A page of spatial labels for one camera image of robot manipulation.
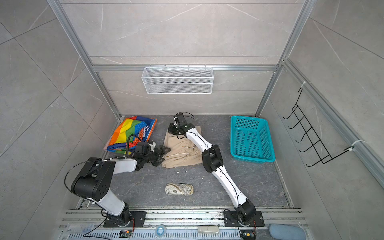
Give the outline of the beige shorts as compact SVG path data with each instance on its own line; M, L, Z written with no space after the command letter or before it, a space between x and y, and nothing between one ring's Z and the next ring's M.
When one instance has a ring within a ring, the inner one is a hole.
M203 163L202 152L184 136L179 137L166 133L164 146L170 148L171 151L164 156L163 168L170 169Z

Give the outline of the rainbow striped shorts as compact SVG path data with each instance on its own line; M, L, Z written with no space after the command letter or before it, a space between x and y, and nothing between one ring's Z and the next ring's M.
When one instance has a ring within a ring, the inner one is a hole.
M157 123L157 119L134 116L124 119L115 129L107 144L105 151L127 154L127 151L134 151L139 142L147 142Z

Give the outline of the teal plastic basket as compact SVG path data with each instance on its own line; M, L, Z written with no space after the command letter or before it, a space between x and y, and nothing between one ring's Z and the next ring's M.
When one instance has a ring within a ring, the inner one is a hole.
M250 163L273 163L276 160L267 120L231 117L231 155L235 160Z

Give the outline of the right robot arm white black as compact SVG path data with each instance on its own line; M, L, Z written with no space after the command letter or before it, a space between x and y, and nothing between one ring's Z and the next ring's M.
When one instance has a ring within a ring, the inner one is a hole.
M215 176L229 195L237 211L238 221L242 225L251 224L257 209L248 197L240 191L228 174L224 166L220 147L209 143L193 124L186 121L183 113L174 115L174 122L169 125L168 132L177 137L184 136L195 144L202 153L205 170Z

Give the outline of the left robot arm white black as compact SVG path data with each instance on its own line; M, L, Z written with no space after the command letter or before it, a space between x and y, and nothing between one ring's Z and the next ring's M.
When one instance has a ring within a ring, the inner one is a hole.
M101 207L106 213L107 220L125 227L133 221L133 217L129 205L120 200L110 189L113 176L137 172L145 164L157 167L170 151L170 148L157 146L154 142L140 142L122 159L89 158L73 180L70 191Z

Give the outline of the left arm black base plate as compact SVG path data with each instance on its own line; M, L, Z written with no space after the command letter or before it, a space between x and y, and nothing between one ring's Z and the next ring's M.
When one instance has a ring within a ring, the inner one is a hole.
M124 220L118 216L107 215L107 218L103 224L104 228L131 228L133 226L142 228L146 219L147 212L134 211L130 212L130 215Z

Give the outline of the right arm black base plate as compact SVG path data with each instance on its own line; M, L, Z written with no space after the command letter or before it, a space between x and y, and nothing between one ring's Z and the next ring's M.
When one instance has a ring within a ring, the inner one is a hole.
M264 227L264 217L261 211L256 213L248 220L242 219L241 214L237 211L223 210L225 227Z

